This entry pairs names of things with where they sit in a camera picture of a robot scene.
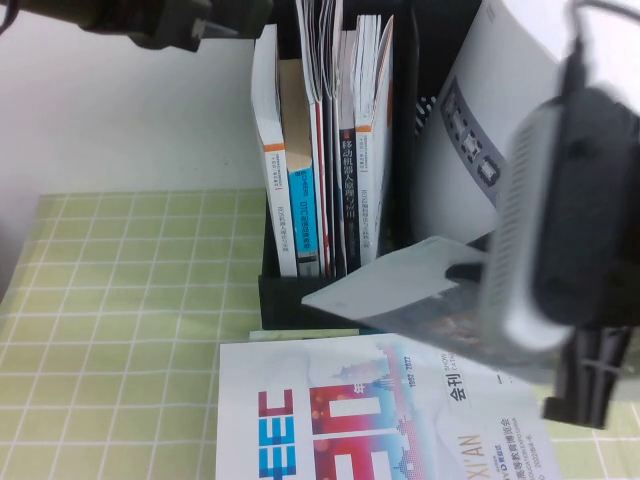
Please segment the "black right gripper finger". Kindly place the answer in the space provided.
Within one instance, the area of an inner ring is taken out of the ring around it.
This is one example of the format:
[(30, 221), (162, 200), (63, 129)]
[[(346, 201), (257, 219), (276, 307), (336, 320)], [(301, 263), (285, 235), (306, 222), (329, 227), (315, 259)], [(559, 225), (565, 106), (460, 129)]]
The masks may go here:
[(445, 278), (455, 283), (480, 284), (484, 272), (485, 263), (466, 262), (449, 266), (445, 271)]

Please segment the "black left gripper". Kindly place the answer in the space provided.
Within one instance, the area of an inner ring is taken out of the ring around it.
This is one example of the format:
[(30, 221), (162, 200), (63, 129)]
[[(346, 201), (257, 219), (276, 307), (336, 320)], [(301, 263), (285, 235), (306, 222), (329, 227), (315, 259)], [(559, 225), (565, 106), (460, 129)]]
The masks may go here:
[(273, 9), (271, 0), (211, 0), (201, 39), (257, 39)]

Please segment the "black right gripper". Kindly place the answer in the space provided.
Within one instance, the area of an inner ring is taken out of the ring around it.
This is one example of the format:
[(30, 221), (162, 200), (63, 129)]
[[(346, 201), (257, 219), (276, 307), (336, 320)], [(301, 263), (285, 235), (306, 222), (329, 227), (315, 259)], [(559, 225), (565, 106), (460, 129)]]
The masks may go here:
[(543, 418), (605, 429), (630, 342), (629, 327), (576, 330), (560, 354), (554, 393), (544, 401)]

